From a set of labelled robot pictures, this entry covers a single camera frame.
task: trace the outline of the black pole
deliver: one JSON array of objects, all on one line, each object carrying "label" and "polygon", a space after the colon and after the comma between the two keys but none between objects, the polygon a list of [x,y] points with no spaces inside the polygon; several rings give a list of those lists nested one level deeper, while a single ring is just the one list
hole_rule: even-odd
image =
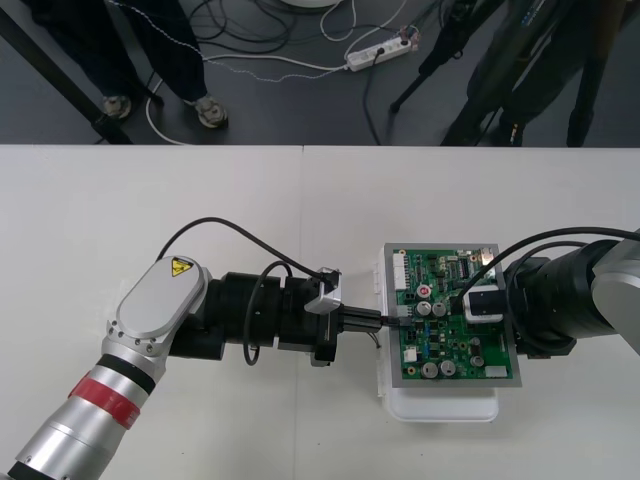
[{"label": "black pole", "polygon": [[389,111],[398,113],[400,106],[409,99],[422,83],[452,58],[457,58],[469,38],[495,13],[504,0],[485,0],[475,9],[477,0],[457,0],[451,7],[451,15],[438,35],[436,44],[418,69],[416,78],[391,104]]},{"label": "black pole", "polygon": [[0,8],[0,36],[35,68],[53,87],[86,118],[98,135],[107,142],[131,145],[120,126],[105,115],[56,63]]}]

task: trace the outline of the white cable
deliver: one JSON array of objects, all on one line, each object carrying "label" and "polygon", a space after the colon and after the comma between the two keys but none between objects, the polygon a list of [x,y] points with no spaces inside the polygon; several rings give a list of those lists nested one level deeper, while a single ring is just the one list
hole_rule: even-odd
[{"label": "white cable", "polygon": [[347,33],[344,37],[340,37],[340,38],[335,38],[335,37],[330,37],[327,32],[324,31],[324,21],[327,18],[327,16],[333,12],[336,8],[338,8],[338,6],[340,4],[342,4],[344,0],[338,0],[338,3],[336,3],[333,7],[331,7],[329,10],[327,10],[324,15],[322,15],[322,18],[320,19],[320,31],[322,32],[322,35],[324,35],[324,38],[326,38],[327,40],[329,40],[330,42],[343,42],[344,40],[346,40],[347,38],[349,38],[353,32],[355,31],[356,28],[356,24],[358,21],[358,16],[356,14],[356,0],[351,0],[351,11],[353,12],[353,24],[351,25],[351,30],[349,30],[349,33]]},{"label": "white cable", "polygon": [[[318,75],[316,77],[309,77],[307,75],[290,74],[290,75],[285,75],[284,77],[281,77],[280,79],[277,79],[277,80],[263,79],[263,78],[259,78],[253,72],[249,72],[248,70],[236,70],[236,69],[231,68],[229,65],[226,65],[224,63],[212,61],[212,60],[220,59],[220,58],[251,58],[251,59],[259,58],[259,59],[266,59],[266,60],[278,60],[278,61],[281,61],[281,62],[293,63],[294,65],[300,65],[302,67],[313,68],[313,69],[316,69],[316,70],[324,70],[325,73],[323,73],[321,75]],[[269,82],[269,83],[279,83],[279,82],[283,81],[284,79],[291,78],[291,77],[303,77],[303,78],[315,80],[315,79],[318,79],[318,78],[326,77],[327,75],[329,75],[331,73],[334,73],[334,72],[337,72],[339,70],[342,70],[342,69],[346,68],[346,66],[337,67],[337,68],[330,68],[330,67],[322,67],[322,66],[319,66],[319,65],[311,65],[309,63],[300,62],[298,60],[293,60],[292,58],[279,57],[279,56],[276,56],[276,55],[243,55],[243,54],[228,53],[228,54],[223,54],[223,55],[214,55],[214,56],[211,56],[211,57],[203,57],[203,59],[207,63],[211,63],[212,65],[218,65],[218,66],[225,67],[225,68],[231,70],[234,73],[246,73],[246,74],[251,75],[253,78],[255,78],[255,79],[259,80],[259,81]],[[163,83],[164,83],[164,80],[161,79],[156,84],[156,86],[153,88],[153,90],[151,90],[151,91],[153,93],[156,93],[158,91],[158,89],[162,86]],[[162,138],[165,142],[171,143],[173,145],[191,145],[190,143],[179,142],[178,140],[174,140],[172,138],[167,137],[165,134],[163,134],[158,129],[158,127],[156,127],[155,123],[153,123],[153,120],[151,119],[151,98],[147,99],[146,114],[147,114],[147,122],[149,123],[149,126],[151,127],[151,129],[156,133],[156,135],[158,135],[160,138]]]},{"label": "white cable", "polygon": [[[160,86],[164,83],[164,80],[160,79],[160,81],[158,82],[158,84],[153,88],[152,92],[156,93],[158,91],[158,89],[160,88]],[[148,98],[147,99],[147,106],[146,106],[146,111],[147,111],[147,122],[149,123],[149,126],[151,127],[151,129],[156,132],[156,135],[158,135],[161,139],[163,139],[165,142],[167,143],[171,143],[173,145],[192,145],[191,143],[182,143],[179,142],[177,140],[174,140],[173,138],[169,138],[167,137],[164,133],[162,133],[160,130],[158,130],[158,128],[156,127],[156,124],[153,123],[153,120],[151,120],[151,109],[149,108],[151,105],[151,99]]]},{"label": "white cable", "polygon": [[[218,65],[220,67],[224,67],[230,71],[232,71],[233,73],[246,73],[247,75],[251,75],[253,78],[255,78],[256,80],[260,81],[260,82],[267,82],[267,83],[280,83],[283,80],[286,80],[288,78],[303,78],[306,80],[317,80],[319,78],[323,78],[326,77],[327,75],[333,73],[333,72],[338,72],[340,70],[344,70],[347,68],[347,65],[342,65],[340,67],[323,67],[320,65],[311,65],[309,63],[305,63],[305,62],[300,62],[298,60],[292,60],[292,59],[288,59],[285,57],[275,57],[275,56],[263,56],[263,55],[217,55],[217,56],[213,56],[213,57],[205,57],[202,52],[197,49],[196,47],[194,47],[193,45],[189,45],[188,43],[184,43],[181,42],[179,40],[176,40],[175,38],[173,38],[172,36],[170,36],[168,33],[166,33],[164,30],[162,30],[160,27],[158,27],[155,23],[153,23],[153,21],[149,18],[149,16],[144,13],[142,10],[138,10],[136,7],[132,7],[131,5],[125,5],[123,3],[120,3],[116,0],[107,0],[109,3],[117,6],[117,7],[124,7],[124,8],[128,8],[134,12],[136,12],[138,15],[140,15],[141,17],[143,17],[148,23],[149,25],[151,25],[151,27],[158,31],[160,34],[162,34],[162,36],[164,36],[166,39],[170,40],[171,42],[175,43],[176,45],[180,45],[182,47],[188,48],[190,50],[193,50],[194,52],[196,52],[198,55],[200,55],[200,57],[202,57],[202,60],[205,62],[208,62],[212,65]],[[285,62],[289,62],[289,63],[294,63],[296,65],[300,65],[303,67],[308,67],[308,68],[313,68],[316,70],[323,70],[325,73],[321,74],[321,75],[316,75],[316,76],[310,76],[310,75],[299,75],[299,74],[289,74],[289,75],[284,75],[280,78],[277,79],[273,79],[273,78],[261,78],[258,77],[255,73],[250,72],[249,70],[236,70],[232,67],[230,67],[229,65],[226,65],[224,63],[220,63],[220,62],[214,62],[212,61],[212,59],[214,58],[271,58],[271,59],[276,59],[276,60],[282,60]]]},{"label": "white cable", "polygon": [[403,0],[402,1],[402,5],[400,5],[400,8],[398,8],[398,10],[396,11],[396,13],[393,14],[393,16],[387,20],[386,22],[384,22],[382,25],[380,25],[379,27],[374,28],[373,30],[369,30],[367,33],[365,33],[364,35],[358,37],[356,40],[354,40],[354,42],[349,45],[349,48],[347,48],[347,51],[344,52],[344,59],[347,59],[347,56],[349,55],[349,53],[351,53],[351,50],[353,49],[353,47],[355,47],[358,43],[360,43],[362,40],[364,40],[365,38],[367,38],[369,35],[377,32],[378,30],[386,27],[387,25],[389,25],[391,22],[393,22],[396,17],[398,15],[400,15],[400,12],[402,11],[402,9],[405,7],[405,5],[407,4],[408,0]]}]

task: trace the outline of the yellow warning label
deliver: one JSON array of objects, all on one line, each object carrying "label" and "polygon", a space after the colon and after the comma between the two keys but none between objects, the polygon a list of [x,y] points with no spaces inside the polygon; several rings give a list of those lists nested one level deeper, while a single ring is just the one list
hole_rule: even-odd
[{"label": "yellow warning label", "polygon": [[186,272],[191,267],[193,267],[193,263],[181,260],[180,258],[174,258],[173,262],[171,262],[171,272],[174,277],[177,277],[181,273]]}]

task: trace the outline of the jeans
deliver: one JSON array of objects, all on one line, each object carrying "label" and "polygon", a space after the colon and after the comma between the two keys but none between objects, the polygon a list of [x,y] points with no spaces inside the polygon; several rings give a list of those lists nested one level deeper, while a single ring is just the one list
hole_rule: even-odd
[{"label": "jeans", "polygon": [[[33,20],[48,30],[61,48],[76,61],[105,96],[136,96],[139,79],[111,21],[104,0],[22,0]],[[198,44],[178,0],[117,0],[145,12],[174,39]],[[120,7],[149,58],[153,69],[180,98],[195,101],[207,94],[202,58],[175,44],[149,21]]]}]

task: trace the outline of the metal frame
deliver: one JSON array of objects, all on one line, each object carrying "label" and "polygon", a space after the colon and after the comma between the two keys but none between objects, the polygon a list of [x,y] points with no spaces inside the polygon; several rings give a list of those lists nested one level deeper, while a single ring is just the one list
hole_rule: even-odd
[{"label": "metal frame", "polygon": [[[385,288],[387,290],[387,303],[389,314],[396,315],[398,305],[396,303],[396,292],[393,284],[393,251],[394,250],[479,250],[481,248],[491,248],[494,255],[497,255],[498,245],[495,243],[386,243],[384,246],[385,263]],[[505,283],[502,275],[502,268],[496,265],[496,281],[498,288],[504,290]],[[492,387],[521,387],[520,367],[516,354],[516,343],[513,335],[511,318],[505,315],[503,320],[506,327],[507,349],[509,351],[509,361],[513,378],[495,378],[489,380],[405,380],[401,374],[400,363],[400,336],[398,329],[390,329],[389,332],[389,354],[391,357],[391,385],[393,388],[492,388]]]}]

